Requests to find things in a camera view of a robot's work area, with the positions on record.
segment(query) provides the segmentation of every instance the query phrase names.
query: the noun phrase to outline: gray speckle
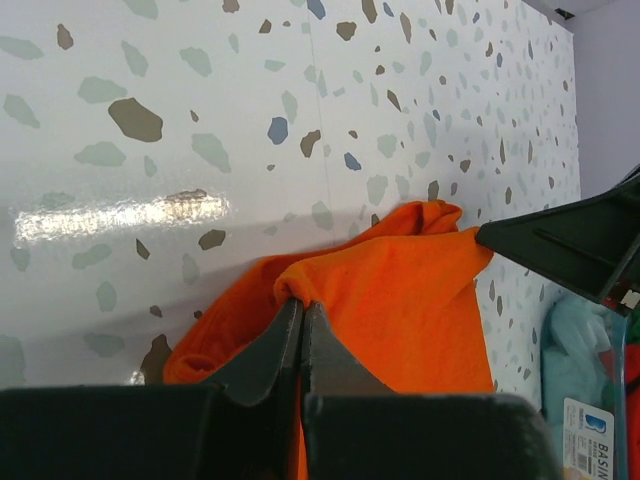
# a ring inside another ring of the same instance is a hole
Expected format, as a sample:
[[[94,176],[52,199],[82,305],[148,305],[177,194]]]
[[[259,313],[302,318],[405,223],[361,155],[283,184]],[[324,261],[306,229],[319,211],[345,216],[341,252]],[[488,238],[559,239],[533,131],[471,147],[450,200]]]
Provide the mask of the gray speckle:
[[[87,77],[82,80],[78,89],[78,96],[87,103],[106,103],[127,94],[127,89],[111,80],[98,77]]]
[[[229,154],[213,133],[195,133],[191,136],[191,148],[208,164],[222,173],[231,172]]]
[[[393,157],[397,148],[398,139],[395,135],[381,135],[378,137],[378,150],[386,158]]]
[[[224,239],[227,237],[227,232],[224,230],[209,230],[207,233],[200,237],[198,245],[202,250],[209,250],[214,247],[219,247],[224,243]]]
[[[195,259],[185,253],[182,256],[182,281],[187,285],[193,285],[200,277],[200,268]]]
[[[96,298],[101,312],[112,312],[116,308],[118,295],[116,289],[109,282],[100,284],[98,290],[96,290]]]
[[[42,195],[40,206],[47,210],[56,210],[63,207],[76,199],[73,195],[64,192],[49,192]]]
[[[436,146],[436,141],[437,141],[437,131],[436,131],[436,121],[435,119],[429,115],[428,113],[424,114],[424,117],[422,119],[422,121],[424,122],[424,128],[427,132],[427,136],[429,137],[429,143],[431,144],[432,148],[435,148]]]
[[[293,124],[298,116],[298,100],[289,91],[282,94],[282,106],[289,123]]]
[[[0,335],[0,388],[24,385],[26,361],[22,342],[7,335]]]
[[[73,157],[77,162],[98,167],[119,167],[127,157],[111,142],[88,145]]]
[[[447,43],[451,48],[458,45],[458,32],[456,32],[452,28],[450,28],[449,31],[447,32]]]
[[[396,187],[398,187],[398,195],[400,200],[405,201],[409,198],[409,180],[402,175],[396,175]]]
[[[144,156],[144,173],[147,177],[153,177],[158,173],[158,167],[156,163],[148,156]]]
[[[120,47],[124,52],[124,59],[131,73],[138,77],[144,77],[149,68],[149,62],[145,56],[140,53],[140,50],[124,40],[120,43]]]
[[[434,180],[429,184],[429,188],[427,190],[427,198],[430,202],[437,200],[438,193],[440,192],[440,185],[437,180]]]
[[[82,336],[91,351],[101,358],[110,358],[124,349],[124,340],[116,335],[87,333]]]
[[[362,165],[360,165],[360,162],[358,162],[358,160],[356,160],[356,157],[351,155],[351,153],[349,152],[344,154],[344,163],[349,170],[362,170]]]
[[[180,50],[180,58],[203,77],[208,77],[213,72],[209,55],[201,48],[189,47]]]
[[[25,272],[27,270],[31,262],[31,252],[28,249],[13,247],[9,250],[9,256],[19,272]]]
[[[429,163],[429,159],[431,158],[431,152],[420,152],[416,155],[416,165],[420,168],[424,168]]]
[[[44,57],[42,50],[31,40],[0,36],[0,50],[23,60],[35,60]]]
[[[311,217],[318,228],[327,231],[333,228],[333,215],[324,202],[320,201],[311,206]]]
[[[96,265],[111,256],[111,247],[104,243],[94,245],[86,252],[76,253],[71,260],[71,266],[76,270],[84,270]]]
[[[420,75],[427,73],[431,64],[433,63],[433,57],[429,52],[422,52],[422,57],[420,57]]]
[[[318,20],[322,20],[327,14],[324,9],[322,0],[307,0],[307,8],[316,16]]]
[[[24,98],[18,95],[7,94],[4,99],[3,108],[4,111],[7,112],[7,115],[21,124],[33,128],[40,128],[40,122]]]
[[[289,128],[287,120],[282,117],[274,117],[271,119],[271,126],[267,131],[267,136],[274,145],[280,145],[289,136]]]
[[[234,52],[240,53],[240,41],[235,33],[229,35],[229,46]]]
[[[389,186],[389,180],[387,177],[376,175],[375,177],[367,180],[367,193],[369,195],[369,201],[373,205],[380,205],[382,198],[384,197],[387,187]]]

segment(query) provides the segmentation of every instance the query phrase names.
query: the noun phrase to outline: white speckled wall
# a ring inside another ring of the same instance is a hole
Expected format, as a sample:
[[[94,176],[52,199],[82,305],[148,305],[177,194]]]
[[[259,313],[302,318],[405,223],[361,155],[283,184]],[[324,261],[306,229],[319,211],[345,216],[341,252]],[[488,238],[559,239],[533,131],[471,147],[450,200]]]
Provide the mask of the white speckled wall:
[[[4,387],[126,383],[255,258],[406,200],[579,198],[572,37],[519,0],[23,0],[0,62]],[[539,403],[558,289],[500,258],[477,288]]]

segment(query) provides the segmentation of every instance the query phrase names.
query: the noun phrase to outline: clear plastic container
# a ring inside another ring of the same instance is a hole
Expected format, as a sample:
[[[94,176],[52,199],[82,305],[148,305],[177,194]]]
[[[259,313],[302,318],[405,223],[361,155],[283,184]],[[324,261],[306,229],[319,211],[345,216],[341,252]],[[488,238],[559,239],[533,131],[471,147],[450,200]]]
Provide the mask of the clear plastic container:
[[[567,301],[569,307],[561,303]],[[543,412],[565,479],[630,478],[624,371],[628,325],[627,318],[577,296],[561,299],[545,320]]]

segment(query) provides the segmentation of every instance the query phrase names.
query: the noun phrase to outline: orange cloth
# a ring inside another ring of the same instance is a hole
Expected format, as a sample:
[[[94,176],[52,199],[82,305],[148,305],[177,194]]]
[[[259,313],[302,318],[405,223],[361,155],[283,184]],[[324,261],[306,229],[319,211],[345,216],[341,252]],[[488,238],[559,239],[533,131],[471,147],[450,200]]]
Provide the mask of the orange cloth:
[[[397,392],[492,392],[473,285],[492,253],[477,229],[458,232],[461,215],[442,201],[409,203],[340,247],[258,261],[178,344],[165,381],[206,378],[295,296],[322,302],[336,337]]]

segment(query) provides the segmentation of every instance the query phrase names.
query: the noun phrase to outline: brown speckle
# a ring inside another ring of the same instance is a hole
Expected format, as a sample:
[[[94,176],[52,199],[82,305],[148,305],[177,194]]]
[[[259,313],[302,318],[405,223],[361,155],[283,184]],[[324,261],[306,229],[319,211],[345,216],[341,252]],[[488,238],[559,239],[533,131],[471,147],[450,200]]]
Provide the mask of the brown speckle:
[[[164,364],[171,355],[171,348],[167,344],[167,337],[158,335],[151,341],[151,349],[142,359],[140,372],[144,375],[145,385],[162,384]]]
[[[357,27],[354,22],[340,22],[336,25],[336,33],[340,35],[345,42],[348,42],[356,34]]]
[[[378,12],[376,11],[376,4],[373,0],[362,0],[362,11],[365,17],[369,20],[369,23],[374,23],[378,18]]]
[[[504,165],[507,161],[507,155],[504,152],[504,140],[500,140],[500,161]]]
[[[315,143],[320,140],[320,130],[314,130],[312,132],[307,133],[302,140],[300,140],[300,150],[302,150],[302,154],[306,158],[311,157],[311,153],[313,152],[313,146]]]
[[[67,30],[66,27],[62,24],[58,25],[57,37],[58,46],[63,50],[69,50],[71,47],[73,47],[73,37],[71,36],[71,33],[69,33],[69,30]]]
[[[427,189],[427,199],[432,202],[438,199],[438,193],[440,192],[440,185],[437,180],[434,180],[429,184]]]
[[[157,305],[152,305],[151,307],[149,307],[149,313],[154,317],[162,318],[162,310],[160,310],[160,307]]]
[[[222,0],[222,11],[226,13],[236,13],[240,10],[238,0]]]
[[[198,240],[198,245],[202,250],[209,250],[213,247],[219,247],[227,237],[227,232],[224,230],[209,230]]]
[[[407,17],[404,12],[400,14],[400,25],[402,26],[405,40],[407,43],[411,43],[411,20],[409,20],[409,17]]]
[[[400,102],[398,102],[398,97],[391,90],[387,90],[387,99],[398,109],[399,112],[402,111],[402,108],[400,108]]]
[[[137,238],[136,238],[136,252],[138,253],[138,255],[140,255],[140,257],[142,257],[145,260],[148,260],[149,257],[151,256],[151,253],[149,252],[149,250],[147,250],[147,247],[145,247],[144,244]]]
[[[265,19],[264,22],[262,22],[262,25],[260,26],[260,30],[258,30],[258,33],[269,33],[270,31],[271,31],[271,22]]]
[[[162,118],[135,98],[116,100],[109,106],[109,115],[125,137],[141,142],[157,142],[162,138]]]

